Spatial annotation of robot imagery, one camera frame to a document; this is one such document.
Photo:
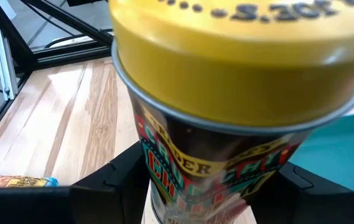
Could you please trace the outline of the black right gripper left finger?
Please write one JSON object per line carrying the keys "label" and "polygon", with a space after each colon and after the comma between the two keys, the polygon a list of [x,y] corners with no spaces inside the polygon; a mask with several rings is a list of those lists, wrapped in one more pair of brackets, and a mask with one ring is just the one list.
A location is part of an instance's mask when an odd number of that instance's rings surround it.
{"label": "black right gripper left finger", "polygon": [[136,142],[73,185],[0,188],[0,224],[141,224],[148,185]]}

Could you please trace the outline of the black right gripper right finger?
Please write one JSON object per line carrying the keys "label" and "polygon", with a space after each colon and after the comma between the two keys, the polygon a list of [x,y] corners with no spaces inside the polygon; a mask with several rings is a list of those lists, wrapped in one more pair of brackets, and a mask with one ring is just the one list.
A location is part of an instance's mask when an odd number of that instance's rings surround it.
{"label": "black right gripper right finger", "polygon": [[251,208],[257,224],[354,224],[354,191],[288,162]]}

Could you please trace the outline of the yellow-lid spice jar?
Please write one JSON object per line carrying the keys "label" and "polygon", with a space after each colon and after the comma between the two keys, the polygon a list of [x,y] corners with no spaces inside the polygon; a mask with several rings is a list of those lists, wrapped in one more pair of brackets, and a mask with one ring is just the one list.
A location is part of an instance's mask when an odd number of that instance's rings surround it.
{"label": "yellow-lid spice jar", "polygon": [[110,0],[160,224],[233,224],[354,106],[354,0]]}

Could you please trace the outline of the teal plastic bin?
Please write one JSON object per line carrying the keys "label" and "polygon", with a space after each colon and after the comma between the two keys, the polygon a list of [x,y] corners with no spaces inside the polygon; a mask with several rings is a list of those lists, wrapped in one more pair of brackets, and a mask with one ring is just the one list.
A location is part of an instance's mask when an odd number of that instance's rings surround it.
{"label": "teal plastic bin", "polygon": [[289,162],[354,191],[354,114],[315,130]]}

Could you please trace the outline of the yellow ramen noodle packet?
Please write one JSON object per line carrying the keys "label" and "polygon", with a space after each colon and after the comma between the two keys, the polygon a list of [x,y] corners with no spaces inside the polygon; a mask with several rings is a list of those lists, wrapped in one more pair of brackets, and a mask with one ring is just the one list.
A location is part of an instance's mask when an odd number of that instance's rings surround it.
{"label": "yellow ramen noodle packet", "polygon": [[0,176],[1,187],[56,187],[58,180],[53,177]]}

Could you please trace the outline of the black metal table frame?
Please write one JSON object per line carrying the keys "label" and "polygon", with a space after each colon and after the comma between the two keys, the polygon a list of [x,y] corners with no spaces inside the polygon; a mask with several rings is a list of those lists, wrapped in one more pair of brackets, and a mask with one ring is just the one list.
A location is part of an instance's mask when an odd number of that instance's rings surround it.
{"label": "black metal table frame", "polygon": [[79,37],[89,37],[90,40],[63,47],[53,41],[34,52],[0,6],[0,93],[4,96],[0,119],[32,72],[107,57],[113,39],[111,29],[97,29],[48,0],[20,1],[47,22],[56,19],[77,30]]}

